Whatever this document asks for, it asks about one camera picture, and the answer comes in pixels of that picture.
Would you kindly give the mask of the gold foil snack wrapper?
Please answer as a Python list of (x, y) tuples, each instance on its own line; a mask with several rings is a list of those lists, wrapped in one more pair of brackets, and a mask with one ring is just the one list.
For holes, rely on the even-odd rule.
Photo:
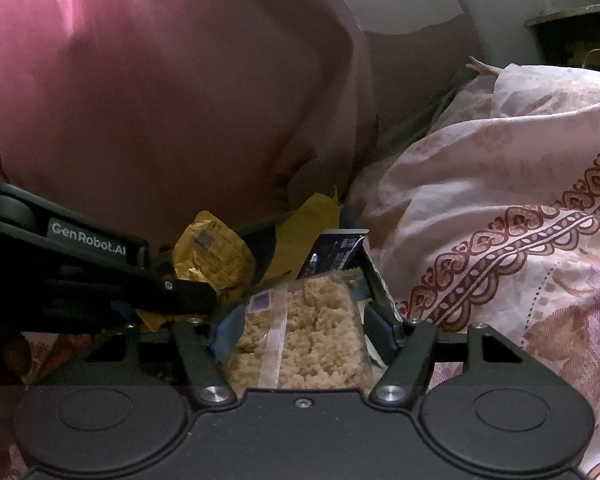
[(237, 233), (204, 210), (176, 242), (172, 266), (179, 280), (206, 283), (220, 304), (231, 304), (250, 287), (256, 259)]

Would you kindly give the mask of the puffed rice cake packet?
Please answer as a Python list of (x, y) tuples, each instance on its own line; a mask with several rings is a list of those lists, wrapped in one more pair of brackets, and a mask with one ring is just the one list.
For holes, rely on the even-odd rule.
[(250, 302), (223, 372), (248, 389), (369, 392), (374, 378), (360, 307), (370, 291), (360, 269), (338, 270), (266, 290)]

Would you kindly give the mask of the dark blue sachet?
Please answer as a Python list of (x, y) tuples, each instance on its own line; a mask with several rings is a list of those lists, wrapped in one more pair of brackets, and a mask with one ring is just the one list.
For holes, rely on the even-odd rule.
[(350, 269), (367, 234), (366, 229), (330, 229), (321, 232), (300, 268), (298, 280)]

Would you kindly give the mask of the grey tray yellow lining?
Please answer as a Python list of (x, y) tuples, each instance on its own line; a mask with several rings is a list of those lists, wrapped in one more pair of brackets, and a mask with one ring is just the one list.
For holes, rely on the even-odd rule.
[[(250, 287), (239, 300), (231, 304), (219, 303), (214, 313), (193, 316), (206, 320), (223, 308), (234, 307), (235, 304), (240, 303), (240, 300), (254, 292), (295, 280), (317, 237), (321, 232), (330, 229), (355, 229), (350, 211), (342, 208), (334, 198), (324, 194), (314, 194), (283, 220), (265, 223), (244, 235), (239, 235), (256, 259), (256, 272)], [(364, 266), (365, 245), (364, 240), (364, 245), (351, 262), (351, 268)], [(172, 250), (164, 252), (155, 260), (157, 281), (178, 280), (172, 266)], [(165, 316), (140, 310), (140, 307), (136, 312), (152, 332), (158, 330), (165, 322), (191, 315)]]

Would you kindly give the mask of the large pink pillow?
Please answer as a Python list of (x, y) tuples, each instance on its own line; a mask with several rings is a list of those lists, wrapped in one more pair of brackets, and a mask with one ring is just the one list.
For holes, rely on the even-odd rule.
[(0, 178), (175, 242), (347, 191), (377, 142), (344, 0), (0, 0)]

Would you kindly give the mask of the floral pink bedsheet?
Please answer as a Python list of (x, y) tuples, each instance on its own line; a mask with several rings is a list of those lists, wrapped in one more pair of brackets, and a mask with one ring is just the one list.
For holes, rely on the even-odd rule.
[(489, 324), (588, 399), (600, 479), (600, 72), (476, 72), (348, 204), (403, 315)]

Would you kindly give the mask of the brown headboard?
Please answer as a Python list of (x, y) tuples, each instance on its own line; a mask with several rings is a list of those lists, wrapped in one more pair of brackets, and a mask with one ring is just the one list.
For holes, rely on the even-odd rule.
[(477, 27), (466, 13), (408, 34), (366, 32), (365, 37), (382, 131), (449, 86), (468, 58), (484, 57)]

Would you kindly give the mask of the dark bedside table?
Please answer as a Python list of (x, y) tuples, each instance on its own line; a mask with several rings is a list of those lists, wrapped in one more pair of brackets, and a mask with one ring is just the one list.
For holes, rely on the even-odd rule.
[(547, 65), (600, 72), (600, 4), (526, 21)]

